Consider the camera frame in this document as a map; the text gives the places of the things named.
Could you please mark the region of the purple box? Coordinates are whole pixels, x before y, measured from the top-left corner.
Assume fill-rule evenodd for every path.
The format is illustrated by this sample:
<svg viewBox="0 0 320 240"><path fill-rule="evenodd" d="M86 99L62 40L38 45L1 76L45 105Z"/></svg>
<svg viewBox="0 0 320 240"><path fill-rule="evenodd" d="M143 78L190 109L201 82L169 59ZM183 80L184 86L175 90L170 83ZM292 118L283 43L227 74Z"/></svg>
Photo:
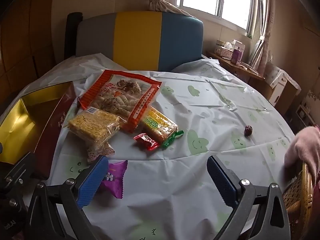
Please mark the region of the purple box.
<svg viewBox="0 0 320 240"><path fill-rule="evenodd" d="M231 57L231 63L237 65L240 63L242 57L242 52L238 49L234 49Z"/></svg>

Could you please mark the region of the red candy wrapper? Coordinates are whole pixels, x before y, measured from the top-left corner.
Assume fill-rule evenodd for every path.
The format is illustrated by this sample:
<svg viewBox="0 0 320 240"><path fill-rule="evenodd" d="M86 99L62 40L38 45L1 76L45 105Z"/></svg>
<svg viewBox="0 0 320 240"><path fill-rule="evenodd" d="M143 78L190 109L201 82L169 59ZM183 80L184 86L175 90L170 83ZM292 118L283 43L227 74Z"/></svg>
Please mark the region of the red candy wrapper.
<svg viewBox="0 0 320 240"><path fill-rule="evenodd" d="M146 133L140 133L133 138L148 151L153 151L160 147L160 144L149 137Z"/></svg>

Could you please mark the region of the gold and maroon gift box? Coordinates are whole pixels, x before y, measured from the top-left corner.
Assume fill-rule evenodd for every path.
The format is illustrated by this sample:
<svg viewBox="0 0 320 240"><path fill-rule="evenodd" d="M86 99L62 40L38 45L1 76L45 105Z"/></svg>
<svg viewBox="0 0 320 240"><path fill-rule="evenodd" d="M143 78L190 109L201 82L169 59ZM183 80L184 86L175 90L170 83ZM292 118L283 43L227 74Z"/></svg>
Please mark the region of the gold and maroon gift box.
<svg viewBox="0 0 320 240"><path fill-rule="evenodd" d="M47 180L61 128L75 98L72 82L22 96L1 122L1 162L14 165L31 152L35 154L35 176Z"/></svg>

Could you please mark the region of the large orange snack bag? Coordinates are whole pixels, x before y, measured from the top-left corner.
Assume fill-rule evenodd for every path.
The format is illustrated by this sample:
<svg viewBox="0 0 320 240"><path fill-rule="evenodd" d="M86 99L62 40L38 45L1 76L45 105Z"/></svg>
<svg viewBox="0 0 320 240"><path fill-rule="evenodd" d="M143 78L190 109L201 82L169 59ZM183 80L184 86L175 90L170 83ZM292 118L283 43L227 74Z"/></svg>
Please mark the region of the large orange snack bag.
<svg viewBox="0 0 320 240"><path fill-rule="evenodd" d="M132 133L161 86L161 81L141 74L105 70L80 97L80 105L82 109L94 107L120 116L125 120L123 129Z"/></svg>

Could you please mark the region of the red jujube date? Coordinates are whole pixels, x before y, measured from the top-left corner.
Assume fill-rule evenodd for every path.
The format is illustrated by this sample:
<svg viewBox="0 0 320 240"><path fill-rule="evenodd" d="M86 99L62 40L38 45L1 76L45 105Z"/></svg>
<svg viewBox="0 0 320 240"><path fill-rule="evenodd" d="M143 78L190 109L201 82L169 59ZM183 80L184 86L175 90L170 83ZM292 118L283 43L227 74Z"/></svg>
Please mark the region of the red jujube date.
<svg viewBox="0 0 320 240"><path fill-rule="evenodd" d="M249 137L249 136L251 136L252 132L253 132L252 126L250 126L250 125L245 126L244 136Z"/></svg>

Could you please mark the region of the purple snack packet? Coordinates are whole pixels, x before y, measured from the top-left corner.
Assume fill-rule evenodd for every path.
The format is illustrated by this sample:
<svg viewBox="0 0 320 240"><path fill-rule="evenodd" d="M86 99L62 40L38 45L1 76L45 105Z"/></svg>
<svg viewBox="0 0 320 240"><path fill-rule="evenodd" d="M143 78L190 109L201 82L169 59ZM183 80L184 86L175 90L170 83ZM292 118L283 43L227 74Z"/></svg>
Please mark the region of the purple snack packet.
<svg viewBox="0 0 320 240"><path fill-rule="evenodd" d="M124 175L128 161L109 163L108 171L100 184L101 191L109 191L115 198L122 199L124 191Z"/></svg>

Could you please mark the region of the white Ba Zhen cake packet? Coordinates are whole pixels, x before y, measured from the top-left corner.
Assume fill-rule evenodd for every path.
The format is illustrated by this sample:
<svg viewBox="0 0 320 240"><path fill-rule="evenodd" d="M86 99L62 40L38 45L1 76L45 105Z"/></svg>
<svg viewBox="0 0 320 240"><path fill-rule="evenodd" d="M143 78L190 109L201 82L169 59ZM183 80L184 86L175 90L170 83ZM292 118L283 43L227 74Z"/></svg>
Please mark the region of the white Ba Zhen cake packet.
<svg viewBox="0 0 320 240"><path fill-rule="evenodd" d="M90 164L100 155L109 157L115 154L115 150L109 144L108 141L105 141L99 148L95 148L93 145L89 143L86 144L87 148L87 162Z"/></svg>

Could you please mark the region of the wooden side table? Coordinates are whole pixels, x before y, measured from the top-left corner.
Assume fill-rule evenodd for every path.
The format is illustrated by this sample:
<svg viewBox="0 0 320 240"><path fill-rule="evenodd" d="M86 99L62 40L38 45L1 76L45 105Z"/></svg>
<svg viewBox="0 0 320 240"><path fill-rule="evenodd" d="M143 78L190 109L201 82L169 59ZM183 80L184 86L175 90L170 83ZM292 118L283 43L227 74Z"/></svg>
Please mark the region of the wooden side table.
<svg viewBox="0 0 320 240"><path fill-rule="evenodd" d="M245 67L243 65L232 64L230 60L224 59L223 57L216 55L213 52L206 51L206 57L217 59L221 67L225 68L225 70L229 71L245 83L249 83L250 81L264 81L264 77L260 74L255 73L250 68Z"/></svg>

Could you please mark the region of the white cloud-print tablecloth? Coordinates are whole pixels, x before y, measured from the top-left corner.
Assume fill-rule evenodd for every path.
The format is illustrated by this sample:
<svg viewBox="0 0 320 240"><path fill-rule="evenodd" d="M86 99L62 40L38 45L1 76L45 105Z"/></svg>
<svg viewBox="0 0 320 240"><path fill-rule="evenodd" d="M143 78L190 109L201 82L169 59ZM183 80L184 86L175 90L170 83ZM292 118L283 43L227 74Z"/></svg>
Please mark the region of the white cloud-print tablecloth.
<svg viewBox="0 0 320 240"><path fill-rule="evenodd" d="M290 239L294 135L215 60L128 71L70 58L1 116L1 239Z"/></svg>

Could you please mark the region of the black post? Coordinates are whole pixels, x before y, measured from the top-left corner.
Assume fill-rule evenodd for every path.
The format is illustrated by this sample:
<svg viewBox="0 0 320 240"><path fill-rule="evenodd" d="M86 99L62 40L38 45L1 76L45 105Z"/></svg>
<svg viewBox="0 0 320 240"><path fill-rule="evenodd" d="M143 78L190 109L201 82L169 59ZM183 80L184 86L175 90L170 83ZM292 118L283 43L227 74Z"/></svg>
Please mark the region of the black post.
<svg viewBox="0 0 320 240"><path fill-rule="evenodd" d="M76 39L78 26L83 20L81 12L68 14L65 28L64 59L68 59L76 54Z"/></svg>

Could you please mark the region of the white cardboard box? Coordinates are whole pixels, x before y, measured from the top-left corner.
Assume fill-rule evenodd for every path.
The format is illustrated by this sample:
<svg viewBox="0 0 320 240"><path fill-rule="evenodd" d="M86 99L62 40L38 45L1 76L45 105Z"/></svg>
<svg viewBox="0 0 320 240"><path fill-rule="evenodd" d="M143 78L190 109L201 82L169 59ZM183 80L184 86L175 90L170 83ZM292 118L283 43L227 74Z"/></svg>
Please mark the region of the white cardboard box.
<svg viewBox="0 0 320 240"><path fill-rule="evenodd" d="M295 96L297 96L301 91L300 85L291 76L289 76L287 72L275 66L270 61L267 61L264 78L266 83L272 88L272 94L269 102L274 107L280 99L280 96L287 83L293 85L295 88Z"/></svg>

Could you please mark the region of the green yellow cracker pack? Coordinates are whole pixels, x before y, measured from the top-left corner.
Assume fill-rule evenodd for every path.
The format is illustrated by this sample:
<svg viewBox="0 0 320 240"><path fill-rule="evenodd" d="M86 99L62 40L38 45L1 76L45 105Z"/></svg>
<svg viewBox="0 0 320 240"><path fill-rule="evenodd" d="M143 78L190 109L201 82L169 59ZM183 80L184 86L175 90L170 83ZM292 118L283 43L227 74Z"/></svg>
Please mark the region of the green yellow cracker pack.
<svg viewBox="0 0 320 240"><path fill-rule="evenodd" d="M184 131L179 130L175 122L153 107L150 107L142 123L147 135L157 141L161 148L168 148L184 135Z"/></svg>

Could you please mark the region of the window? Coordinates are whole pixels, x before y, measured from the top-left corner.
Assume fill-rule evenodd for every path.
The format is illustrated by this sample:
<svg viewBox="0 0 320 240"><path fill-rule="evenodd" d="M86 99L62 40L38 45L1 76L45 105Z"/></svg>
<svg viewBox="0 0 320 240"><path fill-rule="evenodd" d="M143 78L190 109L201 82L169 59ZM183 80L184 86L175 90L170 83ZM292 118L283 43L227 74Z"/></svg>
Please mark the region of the window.
<svg viewBox="0 0 320 240"><path fill-rule="evenodd" d="M176 0L176 5L197 17L250 33L258 0Z"/></svg>

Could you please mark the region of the yellow puffed rice cake pack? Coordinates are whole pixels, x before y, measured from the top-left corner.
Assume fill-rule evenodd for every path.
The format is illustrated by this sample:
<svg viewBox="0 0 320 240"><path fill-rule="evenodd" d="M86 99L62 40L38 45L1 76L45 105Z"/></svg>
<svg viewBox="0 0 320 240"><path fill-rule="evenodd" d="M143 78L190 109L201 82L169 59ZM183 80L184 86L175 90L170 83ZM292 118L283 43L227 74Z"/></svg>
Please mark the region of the yellow puffed rice cake pack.
<svg viewBox="0 0 320 240"><path fill-rule="evenodd" d="M120 130L124 121L120 116L89 107L69 120L67 127L89 146L99 149Z"/></svg>

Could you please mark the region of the pink cloth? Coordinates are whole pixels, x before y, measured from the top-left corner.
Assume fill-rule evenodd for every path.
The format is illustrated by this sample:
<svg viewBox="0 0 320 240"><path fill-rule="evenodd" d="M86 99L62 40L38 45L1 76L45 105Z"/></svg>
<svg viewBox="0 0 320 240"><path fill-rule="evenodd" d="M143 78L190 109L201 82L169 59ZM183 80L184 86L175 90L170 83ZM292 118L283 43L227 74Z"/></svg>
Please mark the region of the pink cloth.
<svg viewBox="0 0 320 240"><path fill-rule="evenodd" d="M284 166L289 168L297 161L308 165L315 184L319 174L319 128L308 126L299 131L289 145L284 157Z"/></svg>

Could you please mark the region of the grey yellow blue chair back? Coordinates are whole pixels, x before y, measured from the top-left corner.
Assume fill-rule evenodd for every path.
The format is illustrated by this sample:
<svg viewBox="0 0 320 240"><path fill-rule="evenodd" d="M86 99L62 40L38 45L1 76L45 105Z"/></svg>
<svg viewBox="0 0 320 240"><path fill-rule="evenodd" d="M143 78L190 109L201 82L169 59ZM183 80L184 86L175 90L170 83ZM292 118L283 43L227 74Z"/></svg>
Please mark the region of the grey yellow blue chair back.
<svg viewBox="0 0 320 240"><path fill-rule="evenodd" d="M203 22L155 11L99 15L79 23L77 57L101 53L128 70L170 72L202 57Z"/></svg>

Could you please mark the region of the wooden wardrobe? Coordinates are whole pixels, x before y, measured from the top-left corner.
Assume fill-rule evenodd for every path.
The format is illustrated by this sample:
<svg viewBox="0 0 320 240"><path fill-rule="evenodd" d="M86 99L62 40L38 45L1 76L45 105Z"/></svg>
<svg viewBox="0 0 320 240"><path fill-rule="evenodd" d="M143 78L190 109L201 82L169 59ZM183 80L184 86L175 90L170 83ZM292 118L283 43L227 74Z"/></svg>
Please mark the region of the wooden wardrobe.
<svg viewBox="0 0 320 240"><path fill-rule="evenodd" d="M55 65L52 0L13 0L1 20L1 102Z"/></svg>

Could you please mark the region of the tissue box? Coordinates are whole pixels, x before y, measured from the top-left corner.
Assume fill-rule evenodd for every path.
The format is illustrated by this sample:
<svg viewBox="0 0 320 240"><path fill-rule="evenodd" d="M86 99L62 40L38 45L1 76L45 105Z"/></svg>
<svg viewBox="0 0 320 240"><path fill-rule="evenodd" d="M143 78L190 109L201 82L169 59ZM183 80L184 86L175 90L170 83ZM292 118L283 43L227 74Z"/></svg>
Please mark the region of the tissue box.
<svg viewBox="0 0 320 240"><path fill-rule="evenodd" d="M233 46L230 42L217 40L214 53L224 59L230 60L233 55Z"/></svg>

